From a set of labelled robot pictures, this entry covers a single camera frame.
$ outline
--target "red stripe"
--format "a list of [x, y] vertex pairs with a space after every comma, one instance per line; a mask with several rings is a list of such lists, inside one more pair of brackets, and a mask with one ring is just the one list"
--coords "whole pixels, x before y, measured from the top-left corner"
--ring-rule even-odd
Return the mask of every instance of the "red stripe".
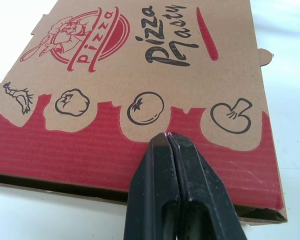
[[209, 53], [210, 58], [212, 61], [217, 61], [219, 58], [218, 50], [216, 48], [214, 40], [212, 39], [212, 37], [210, 35], [210, 32], [207, 28], [204, 18], [201, 15], [199, 7], [196, 8], [196, 19], [198, 21], [200, 33], [201, 33], [202, 39], [204, 41], [205, 47]]

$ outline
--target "tomato illustration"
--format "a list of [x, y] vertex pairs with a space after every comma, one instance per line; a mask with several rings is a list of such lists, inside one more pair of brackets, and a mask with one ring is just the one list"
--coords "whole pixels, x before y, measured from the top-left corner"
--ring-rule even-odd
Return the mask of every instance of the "tomato illustration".
[[135, 97], [127, 109], [127, 116], [136, 125], [148, 125], [158, 120], [164, 108], [164, 100], [159, 94], [146, 91]]

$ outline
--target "corrugated cardboard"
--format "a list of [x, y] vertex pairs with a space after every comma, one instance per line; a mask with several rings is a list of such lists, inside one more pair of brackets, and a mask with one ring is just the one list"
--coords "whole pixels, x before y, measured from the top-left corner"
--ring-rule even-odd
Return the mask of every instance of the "corrugated cardboard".
[[235, 205], [284, 209], [249, 1], [59, 0], [31, 34], [0, 83], [0, 175], [127, 191], [177, 132]]

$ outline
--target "shrimp illustration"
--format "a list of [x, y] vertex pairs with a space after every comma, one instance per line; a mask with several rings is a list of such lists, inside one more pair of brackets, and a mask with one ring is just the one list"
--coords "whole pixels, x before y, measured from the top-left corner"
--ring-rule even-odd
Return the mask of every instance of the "shrimp illustration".
[[3, 85], [5, 93], [13, 97], [22, 107], [22, 114], [25, 115], [30, 112], [30, 104], [32, 104], [33, 94], [28, 94], [29, 90], [27, 88], [23, 90], [12, 89], [9, 87], [11, 82], [7, 82]]

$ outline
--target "chef illustration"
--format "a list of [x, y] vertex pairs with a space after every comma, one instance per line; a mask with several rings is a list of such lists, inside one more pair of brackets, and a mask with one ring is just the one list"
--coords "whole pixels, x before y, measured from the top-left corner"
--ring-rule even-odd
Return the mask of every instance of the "chef illustration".
[[63, 54], [79, 47], [88, 34], [93, 30], [93, 24], [97, 20], [97, 15], [87, 16], [82, 19], [72, 21], [72, 17], [63, 18], [51, 27], [50, 35], [57, 35], [54, 43], [46, 43], [41, 55], [52, 49]]
[[39, 49], [41, 50], [39, 57], [52, 51], [57, 55], [65, 53], [73, 55], [89, 33], [93, 31], [93, 26], [98, 20], [99, 14], [100, 12], [97, 10], [76, 17], [62, 18], [51, 27], [48, 35], [37, 46], [21, 56], [20, 61], [23, 62], [31, 58]]

